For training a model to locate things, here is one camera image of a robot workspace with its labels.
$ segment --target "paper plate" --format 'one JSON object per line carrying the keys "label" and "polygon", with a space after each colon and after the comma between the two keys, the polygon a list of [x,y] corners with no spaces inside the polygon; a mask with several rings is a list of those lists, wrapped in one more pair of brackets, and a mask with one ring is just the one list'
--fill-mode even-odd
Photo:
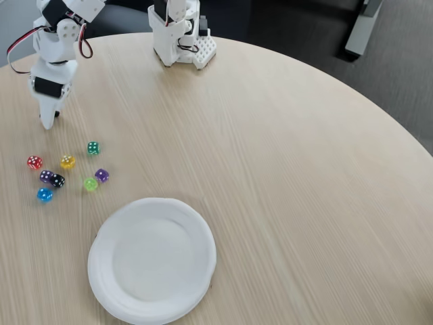
{"label": "paper plate", "polygon": [[195,210],[170,198],[144,198],[101,226],[88,272],[96,299],[114,317],[161,325],[202,300],[216,263],[212,232]]}

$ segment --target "blue die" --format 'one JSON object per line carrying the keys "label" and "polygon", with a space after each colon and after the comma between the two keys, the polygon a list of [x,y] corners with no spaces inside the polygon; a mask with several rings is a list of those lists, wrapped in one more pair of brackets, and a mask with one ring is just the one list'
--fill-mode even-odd
{"label": "blue die", "polygon": [[51,191],[49,188],[40,188],[38,191],[37,198],[41,202],[49,202],[53,198],[53,191]]}

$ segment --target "red die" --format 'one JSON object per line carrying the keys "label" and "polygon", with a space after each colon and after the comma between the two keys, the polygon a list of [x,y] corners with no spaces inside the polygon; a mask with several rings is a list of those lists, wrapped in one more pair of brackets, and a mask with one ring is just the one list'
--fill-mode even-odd
{"label": "red die", "polygon": [[42,159],[38,156],[30,156],[27,159],[27,165],[31,169],[40,169],[42,167]]}

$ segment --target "black die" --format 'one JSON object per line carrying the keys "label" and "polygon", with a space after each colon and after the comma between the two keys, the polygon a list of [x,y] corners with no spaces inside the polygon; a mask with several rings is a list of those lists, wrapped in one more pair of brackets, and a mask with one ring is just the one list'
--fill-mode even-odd
{"label": "black die", "polygon": [[59,175],[59,174],[53,174],[49,178],[49,183],[54,186],[55,188],[60,188],[65,184],[65,177]]}

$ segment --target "plate rim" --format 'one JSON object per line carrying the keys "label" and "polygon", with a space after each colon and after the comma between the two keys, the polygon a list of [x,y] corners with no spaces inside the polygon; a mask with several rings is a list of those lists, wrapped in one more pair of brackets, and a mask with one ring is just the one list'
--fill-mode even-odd
{"label": "plate rim", "polygon": [[[110,220],[117,219],[121,217],[125,212],[127,212],[129,209],[132,209],[139,205],[146,205],[149,203],[163,203],[163,204],[169,204],[172,206],[175,206],[177,208],[180,208],[181,210],[187,211],[192,217],[194,217],[198,222],[201,223],[202,229],[206,232],[206,238],[208,239],[208,250],[209,250],[209,258],[208,258],[208,265],[206,269],[206,273],[204,274],[204,279],[208,278],[208,282],[206,285],[202,285],[202,289],[198,291],[196,299],[192,301],[190,305],[188,305],[187,310],[182,311],[180,314],[172,315],[164,319],[156,320],[156,319],[149,319],[149,320],[138,320],[137,316],[133,316],[125,312],[124,310],[115,308],[113,305],[113,302],[110,300],[107,295],[104,294],[104,290],[102,288],[102,285],[99,281],[99,277],[95,274],[95,272],[92,269],[92,257],[95,254],[96,250],[96,244],[98,242],[98,234],[103,231],[106,227],[109,227]],[[91,245],[91,248],[89,250],[89,257],[87,259],[87,273],[89,277],[89,283],[91,286],[91,290],[93,294],[95,295],[98,302],[104,307],[108,313],[113,315],[114,317],[123,320],[125,322],[136,324],[136,325],[159,325],[159,324],[165,324],[169,322],[174,322],[175,320],[178,320],[179,318],[182,318],[186,314],[188,314],[191,310],[193,310],[198,303],[203,299],[204,295],[207,293],[208,288],[210,286],[210,281],[212,280],[213,273],[215,271],[215,267],[217,265],[217,247],[215,244],[215,240],[212,234],[212,231],[210,230],[209,225],[207,224],[206,220],[197,212],[194,210],[191,206],[188,204],[177,200],[175,198],[142,198],[133,202],[128,203],[127,205],[123,206],[122,208],[115,211],[113,214],[111,214],[101,225],[99,228],[97,235]]]}

